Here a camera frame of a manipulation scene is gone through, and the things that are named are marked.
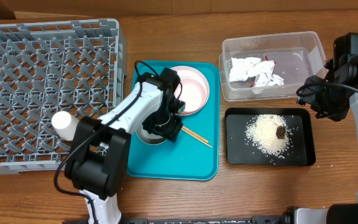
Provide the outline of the wooden chopstick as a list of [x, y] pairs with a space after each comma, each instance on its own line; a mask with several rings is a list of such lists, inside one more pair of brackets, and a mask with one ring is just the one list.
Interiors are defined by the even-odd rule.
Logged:
[[182, 126], [182, 130], [189, 132], [192, 136], [200, 139], [201, 141], [205, 142], [205, 143], [209, 143], [209, 141], [207, 139], [205, 139], [204, 137], [200, 136], [199, 134], [195, 133], [194, 131], [190, 130], [189, 128]]
[[192, 138], [196, 139], [197, 141], [199, 141], [199, 142], [203, 143], [204, 145], [208, 146], [209, 148], [212, 148], [212, 146], [211, 146], [209, 143], [205, 143], [205, 142], [201, 141], [200, 139], [198, 139], [198, 138], [192, 136], [192, 135], [191, 135], [189, 132], [187, 132], [187, 131], [184, 131], [184, 132], [187, 133], [188, 135], [190, 135]]

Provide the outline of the grey bowl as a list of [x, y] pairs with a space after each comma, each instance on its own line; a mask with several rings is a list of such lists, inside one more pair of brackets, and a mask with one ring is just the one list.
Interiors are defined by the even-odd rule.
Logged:
[[146, 130], [143, 129], [142, 126], [136, 130], [136, 135], [143, 143], [148, 145], [158, 145], [167, 140], [166, 138], [161, 137], [159, 135], [152, 133], [149, 134]]

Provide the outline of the brown food scrap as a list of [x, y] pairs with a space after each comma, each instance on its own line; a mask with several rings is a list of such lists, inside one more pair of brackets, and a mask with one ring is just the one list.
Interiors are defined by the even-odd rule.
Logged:
[[276, 129], [276, 137], [278, 139], [285, 139], [286, 128], [284, 126], [278, 126]]

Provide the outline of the pile of white rice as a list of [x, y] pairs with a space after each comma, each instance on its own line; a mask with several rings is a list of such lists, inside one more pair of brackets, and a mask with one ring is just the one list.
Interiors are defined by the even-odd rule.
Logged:
[[[286, 128], [285, 139], [276, 137], [278, 126]], [[286, 117], [277, 114], [257, 114], [246, 122], [244, 131], [244, 145], [253, 159], [268, 160], [277, 164], [279, 159], [287, 159], [292, 149], [292, 130]]]

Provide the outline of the white wrapper waste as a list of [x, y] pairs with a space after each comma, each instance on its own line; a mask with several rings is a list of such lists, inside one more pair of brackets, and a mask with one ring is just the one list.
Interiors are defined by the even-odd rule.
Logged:
[[274, 60], [247, 57], [232, 58], [232, 68], [229, 71], [230, 82], [246, 82], [252, 80], [251, 87], [265, 87], [284, 85], [284, 79], [273, 70], [276, 66]]

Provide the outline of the white paper cup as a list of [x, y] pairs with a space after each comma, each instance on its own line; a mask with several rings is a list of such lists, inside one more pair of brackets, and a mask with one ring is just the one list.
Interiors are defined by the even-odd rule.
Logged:
[[79, 119], [67, 111], [59, 111], [52, 116], [52, 126], [64, 141], [72, 141]]

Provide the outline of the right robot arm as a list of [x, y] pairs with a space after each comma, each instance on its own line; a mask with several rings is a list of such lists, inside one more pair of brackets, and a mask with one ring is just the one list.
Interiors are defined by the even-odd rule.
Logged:
[[[312, 76], [296, 91], [299, 105], [309, 104], [316, 118], [340, 121], [352, 111], [358, 141], [358, 33], [350, 32], [334, 41], [334, 55], [325, 64], [324, 78]], [[281, 223], [358, 223], [358, 189], [355, 203], [329, 208], [290, 207]]]

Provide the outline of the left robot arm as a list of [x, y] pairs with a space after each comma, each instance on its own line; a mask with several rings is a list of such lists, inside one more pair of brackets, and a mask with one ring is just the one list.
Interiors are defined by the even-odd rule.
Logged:
[[86, 200], [89, 223], [119, 223], [117, 192], [127, 172], [132, 135], [142, 128], [151, 136], [175, 142], [184, 109], [174, 92], [181, 85], [177, 72], [145, 72], [137, 77], [130, 95], [110, 112], [76, 125], [70, 153], [59, 165]]

